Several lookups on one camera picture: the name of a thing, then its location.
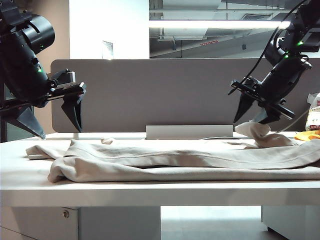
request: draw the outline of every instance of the green indicator light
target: green indicator light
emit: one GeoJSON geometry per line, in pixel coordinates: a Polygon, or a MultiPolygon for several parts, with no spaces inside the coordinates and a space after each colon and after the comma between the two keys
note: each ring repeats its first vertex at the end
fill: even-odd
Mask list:
{"type": "Polygon", "coordinates": [[[41,68],[41,66],[38,66],[38,73],[42,73],[44,70],[41,68]]]}

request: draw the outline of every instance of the white wall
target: white wall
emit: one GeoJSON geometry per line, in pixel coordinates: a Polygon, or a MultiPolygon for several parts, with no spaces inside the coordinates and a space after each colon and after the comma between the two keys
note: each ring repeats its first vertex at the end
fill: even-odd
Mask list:
{"type": "Polygon", "coordinates": [[[149,58],[148,0],[70,0],[70,58],[102,59],[102,41],[114,59],[149,58]]]}

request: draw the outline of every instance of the floor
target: floor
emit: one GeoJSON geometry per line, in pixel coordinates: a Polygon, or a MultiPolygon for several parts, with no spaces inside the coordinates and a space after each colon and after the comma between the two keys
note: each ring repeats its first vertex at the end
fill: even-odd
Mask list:
{"type": "Polygon", "coordinates": [[[268,232],[260,206],[163,206],[161,240],[286,240],[268,232]]]}

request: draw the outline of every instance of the orange object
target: orange object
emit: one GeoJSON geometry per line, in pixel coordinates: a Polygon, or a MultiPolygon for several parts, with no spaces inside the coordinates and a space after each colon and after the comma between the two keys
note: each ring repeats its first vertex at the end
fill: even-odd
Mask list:
{"type": "Polygon", "coordinates": [[[302,140],[302,141],[310,141],[312,139],[320,139],[320,130],[316,131],[302,131],[297,133],[294,138],[296,140],[302,140]]]}

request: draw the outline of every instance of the white drawer cabinet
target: white drawer cabinet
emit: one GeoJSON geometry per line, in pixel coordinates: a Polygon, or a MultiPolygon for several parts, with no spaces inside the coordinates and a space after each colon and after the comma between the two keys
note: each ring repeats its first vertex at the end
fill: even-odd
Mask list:
{"type": "Polygon", "coordinates": [[[160,209],[2,207],[1,240],[161,240],[160,209]]]}

